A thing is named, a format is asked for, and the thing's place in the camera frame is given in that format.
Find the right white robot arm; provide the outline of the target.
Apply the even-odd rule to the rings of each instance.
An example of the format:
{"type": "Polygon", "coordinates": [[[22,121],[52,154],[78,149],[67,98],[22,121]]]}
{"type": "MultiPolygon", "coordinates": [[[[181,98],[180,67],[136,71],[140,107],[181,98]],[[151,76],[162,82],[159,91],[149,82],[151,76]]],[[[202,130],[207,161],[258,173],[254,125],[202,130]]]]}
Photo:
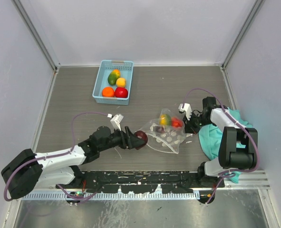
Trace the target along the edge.
{"type": "Polygon", "coordinates": [[[204,126],[213,124],[222,132],[218,156],[203,162],[197,169],[197,183],[208,187],[220,178],[231,178],[236,172],[252,172],[258,169],[258,132],[237,121],[226,106],[217,104],[215,97],[203,99],[203,110],[194,114],[191,105],[181,103],[179,112],[184,114],[186,133],[199,133],[204,126]]]}

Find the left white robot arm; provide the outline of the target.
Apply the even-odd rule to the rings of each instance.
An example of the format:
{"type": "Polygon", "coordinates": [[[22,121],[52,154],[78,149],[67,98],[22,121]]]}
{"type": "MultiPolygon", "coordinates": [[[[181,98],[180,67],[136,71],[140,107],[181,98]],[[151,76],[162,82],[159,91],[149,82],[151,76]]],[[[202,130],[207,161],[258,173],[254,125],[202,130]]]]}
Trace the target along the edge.
{"type": "Polygon", "coordinates": [[[16,200],[37,186],[63,184],[79,188],[83,184],[79,165],[96,160],[102,151],[115,147],[138,150],[147,142],[148,137],[143,131],[133,133],[129,127],[124,131],[111,131],[101,126],[88,139],[68,149],[47,153],[25,149],[1,171],[5,182],[3,197],[6,201],[16,200]]]}

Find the red fake apple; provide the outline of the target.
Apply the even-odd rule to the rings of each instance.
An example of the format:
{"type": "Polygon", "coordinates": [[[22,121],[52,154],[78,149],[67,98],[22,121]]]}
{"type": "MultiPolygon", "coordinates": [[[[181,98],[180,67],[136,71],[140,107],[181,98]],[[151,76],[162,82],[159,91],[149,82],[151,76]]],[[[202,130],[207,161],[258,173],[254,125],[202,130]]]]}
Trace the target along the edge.
{"type": "Polygon", "coordinates": [[[115,97],[117,98],[127,98],[128,97],[128,90],[124,87],[117,87],[114,92],[115,97]]]}

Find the clear zip top bag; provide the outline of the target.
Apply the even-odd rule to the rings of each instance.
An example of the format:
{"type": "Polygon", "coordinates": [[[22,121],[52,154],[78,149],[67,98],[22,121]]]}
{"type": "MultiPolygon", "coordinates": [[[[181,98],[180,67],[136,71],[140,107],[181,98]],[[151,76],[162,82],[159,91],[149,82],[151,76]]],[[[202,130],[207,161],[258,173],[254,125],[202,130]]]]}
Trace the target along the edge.
{"type": "MultiPolygon", "coordinates": [[[[168,114],[172,117],[179,118],[183,121],[183,114],[174,113],[171,110],[164,108],[161,110],[161,114],[168,114]]],[[[186,133],[184,131],[184,124],[181,128],[174,128],[168,125],[160,125],[159,117],[157,119],[152,119],[147,122],[141,129],[145,132],[148,137],[147,146],[151,149],[163,152],[163,153],[179,153],[179,146],[185,141],[187,137],[192,136],[192,133],[186,133]],[[165,128],[165,133],[157,133],[155,131],[156,126],[163,126],[165,128]]]]}

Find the orange fake fruit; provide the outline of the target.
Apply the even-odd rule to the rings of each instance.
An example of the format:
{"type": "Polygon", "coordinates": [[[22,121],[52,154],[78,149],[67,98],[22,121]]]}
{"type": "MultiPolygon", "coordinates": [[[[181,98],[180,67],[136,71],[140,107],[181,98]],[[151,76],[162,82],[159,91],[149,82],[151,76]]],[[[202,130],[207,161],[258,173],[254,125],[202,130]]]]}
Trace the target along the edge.
{"type": "Polygon", "coordinates": [[[102,90],[102,96],[103,97],[114,97],[115,96],[115,91],[113,90],[112,87],[105,87],[103,90],[102,90]]]}

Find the green orange fake mango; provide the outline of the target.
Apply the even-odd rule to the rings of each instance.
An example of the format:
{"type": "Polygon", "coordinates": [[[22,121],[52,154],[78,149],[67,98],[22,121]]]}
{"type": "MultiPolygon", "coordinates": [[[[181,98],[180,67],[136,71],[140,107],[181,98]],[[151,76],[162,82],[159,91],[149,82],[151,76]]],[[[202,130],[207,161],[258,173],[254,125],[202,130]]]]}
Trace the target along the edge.
{"type": "Polygon", "coordinates": [[[118,78],[120,78],[120,77],[121,77],[120,71],[119,71],[118,69],[114,69],[114,70],[112,70],[112,72],[109,74],[109,76],[108,76],[108,78],[107,78],[107,81],[108,81],[108,83],[109,83],[111,86],[113,86],[113,85],[116,84],[116,80],[117,80],[118,78]]]}

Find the yellow fake peach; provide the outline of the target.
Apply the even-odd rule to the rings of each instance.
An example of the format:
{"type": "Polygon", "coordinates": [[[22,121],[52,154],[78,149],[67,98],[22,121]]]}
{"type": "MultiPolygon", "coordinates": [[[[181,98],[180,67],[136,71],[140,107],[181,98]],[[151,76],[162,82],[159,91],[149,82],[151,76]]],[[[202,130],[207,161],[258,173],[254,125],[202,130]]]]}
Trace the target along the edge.
{"type": "Polygon", "coordinates": [[[116,80],[116,86],[117,87],[121,87],[121,88],[125,88],[126,87],[126,79],[123,77],[120,77],[116,80]]]}

